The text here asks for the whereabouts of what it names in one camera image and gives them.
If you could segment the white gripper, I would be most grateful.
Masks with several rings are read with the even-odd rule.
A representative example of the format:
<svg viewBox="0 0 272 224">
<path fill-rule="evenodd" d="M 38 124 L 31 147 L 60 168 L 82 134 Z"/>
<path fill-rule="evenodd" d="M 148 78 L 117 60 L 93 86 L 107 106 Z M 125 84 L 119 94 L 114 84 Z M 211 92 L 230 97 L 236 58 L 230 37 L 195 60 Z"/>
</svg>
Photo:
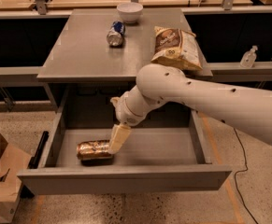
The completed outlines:
<svg viewBox="0 0 272 224">
<path fill-rule="evenodd" d="M 115 107 L 117 120 L 121 123 L 113 126 L 109 141 L 108 153 L 116 154 L 131 133 L 129 126 L 137 126 L 145 119 L 148 111 L 143 95 L 138 92 L 127 91 L 121 97 L 112 97 L 110 102 Z"/>
</svg>

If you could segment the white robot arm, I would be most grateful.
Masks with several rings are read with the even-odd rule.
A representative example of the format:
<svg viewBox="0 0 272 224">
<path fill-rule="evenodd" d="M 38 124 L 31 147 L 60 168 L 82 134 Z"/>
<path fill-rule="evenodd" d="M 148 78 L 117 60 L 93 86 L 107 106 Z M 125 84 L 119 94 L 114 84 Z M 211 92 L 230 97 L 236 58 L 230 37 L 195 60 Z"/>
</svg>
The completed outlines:
<svg viewBox="0 0 272 224">
<path fill-rule="evenodd" d="M 148 64 L 136 75 L 136 84 L 113 97 L 116 118 L 109 150 L 117 153 L 131 128 L 168 102 L 202 112 L 272 146 L 272 91 L 187 78 L 175 67 Z"/>
</svg>

